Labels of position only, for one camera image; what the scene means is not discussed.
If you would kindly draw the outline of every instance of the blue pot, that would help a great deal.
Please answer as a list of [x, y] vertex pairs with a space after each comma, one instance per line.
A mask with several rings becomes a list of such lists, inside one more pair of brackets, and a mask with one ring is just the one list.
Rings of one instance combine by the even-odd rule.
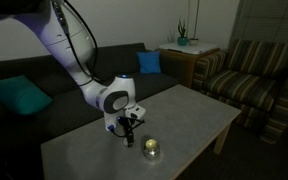
[[187, 37], [179, 37], [177, 38], [177, 44], [180, 46], [186, 46], [188, 42], [188, 38]]

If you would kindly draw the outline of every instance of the sofa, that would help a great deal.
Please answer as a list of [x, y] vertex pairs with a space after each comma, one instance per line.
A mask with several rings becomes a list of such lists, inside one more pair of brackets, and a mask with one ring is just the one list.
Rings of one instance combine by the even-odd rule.
[[[143, 43], [100, 47], [96, 63], [93, 57], [87, 67], [93, 70], [98, 82], [106, 86], [121, 73], [132, 76], [136, 101], [178, 84], [172, 75], [163, 73], [166, 71], [163, 66], [161, 73], [141, 73], [138, 52], [148, 52]], [[86, 104], [79, 87], [52, 56], [0, 61], [0, 80], [23, 75], [52, 102], [34, 114], [8, 112], [0, 119], [0, 164], [11, 176], [21, 171], [15, 175], [18, 177], [23, 177], [24, 171], [36, 173], [36, 169], [29, 167], [32, 164], [39, 164], [36, 168], [41, 168], [39, 148], [43, 142], [103, 117], [103, 112]]]
[[270, 144], [288, 126], [288, 43], [245, 39], [195, 64], [192, 88], [241, 109], [235, 123]]

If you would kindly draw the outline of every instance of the window curtain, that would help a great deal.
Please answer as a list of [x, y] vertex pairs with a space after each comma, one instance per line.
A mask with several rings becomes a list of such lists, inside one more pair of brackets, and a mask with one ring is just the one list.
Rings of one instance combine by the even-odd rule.
[[240, 0], [237, 38], [288, 43], [288, 0]]

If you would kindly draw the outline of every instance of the coffee table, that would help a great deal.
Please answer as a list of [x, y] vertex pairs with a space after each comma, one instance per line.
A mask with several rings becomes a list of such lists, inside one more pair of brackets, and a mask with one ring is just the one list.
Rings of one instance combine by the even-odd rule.
[[[182, 85], [138, 104], [147, 110], [146, 123], [134, 130], [133, 147], [125, 147], [99, 119], [41, 145], [45, 179], [176, 178], [217, 137], [214, 152], [221, 152], [240, 113]], [[160, 144], [157, 160], [143, 155], [148, 138]]]

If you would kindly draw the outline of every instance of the dark gray sofa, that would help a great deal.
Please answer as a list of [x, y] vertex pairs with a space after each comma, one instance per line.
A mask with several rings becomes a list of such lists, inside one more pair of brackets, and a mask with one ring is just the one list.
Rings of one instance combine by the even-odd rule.
[[[135, 81], [137, 101], [178, 83], [176, 78], [163, 73], [139, 72], [136, 52], [146, 51], [143, 43], [101, 47], [98, 50], [94, 74], [100, 83], [109, 85], [115, 75], [129, 74]], [[90, 60], [89, 69], [92, 65], [93, 60]], [[0, 121], [0, 161], [8, 161], [8, 166], [12, 165], [11, 161], [20, 159], [25, 162], [33, 161], [27, 158], [36, 156], [33, 152], [39, 152], [41, 143], [103, 116], [101, 111], [85, 103], [79, 87], [52, 56], [0, 61], [0, 79], [20, 75], [25, 75], [34, 82], [52, 97], [53, 102], [35, 115], [12, 114]]]

